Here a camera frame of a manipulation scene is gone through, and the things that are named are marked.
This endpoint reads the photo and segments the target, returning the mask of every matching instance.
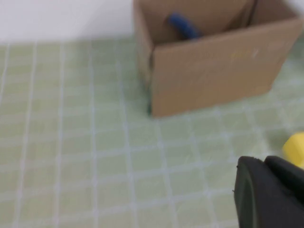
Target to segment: open cardboard box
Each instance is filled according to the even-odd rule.
[[[303,22],[282,0],[134,0],[138,68],[152,115],[168,116],[265,93]],[[182,40],[178,12],[204,36]]]

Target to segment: white wall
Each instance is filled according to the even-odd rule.
[[[304,12],[304,0],[287,0]],[[0,0],[0,43],[132,33],[132,0]]]

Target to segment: blue marker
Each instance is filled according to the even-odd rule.
[[[173,13],[168,17],[168,21],[187,39],[198,39],[202,33],[186,18],[178,13]]]

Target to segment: yellow object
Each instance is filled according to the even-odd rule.
[[[304,132],[292,135],[284,144],[283,151],[292,164],[304,168]]]

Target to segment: green tile floor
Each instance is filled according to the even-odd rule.
[[[0,228],[236,228],[241,155],[304,130],[304,38],[269,94],[154,120],[132,39],[0,47]]]

